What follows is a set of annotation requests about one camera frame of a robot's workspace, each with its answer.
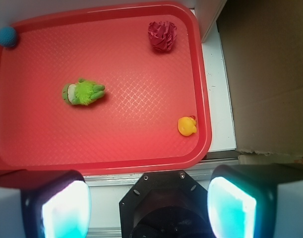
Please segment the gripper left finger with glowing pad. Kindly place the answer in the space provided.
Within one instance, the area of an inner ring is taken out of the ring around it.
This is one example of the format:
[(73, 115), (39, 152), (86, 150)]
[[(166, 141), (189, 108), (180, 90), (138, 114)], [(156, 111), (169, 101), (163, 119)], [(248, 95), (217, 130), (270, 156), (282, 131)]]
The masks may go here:
[(84, 238), (90, 188), (75, 170), (0, 170), (0, 238)]

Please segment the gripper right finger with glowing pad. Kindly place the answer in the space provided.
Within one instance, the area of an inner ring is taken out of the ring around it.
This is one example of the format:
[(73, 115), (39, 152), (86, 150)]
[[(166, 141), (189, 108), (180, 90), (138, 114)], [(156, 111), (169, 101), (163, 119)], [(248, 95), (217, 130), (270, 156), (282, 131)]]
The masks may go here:
[(217, 238), (303, 238), (303, 164), (220, 165), (207, 209)]

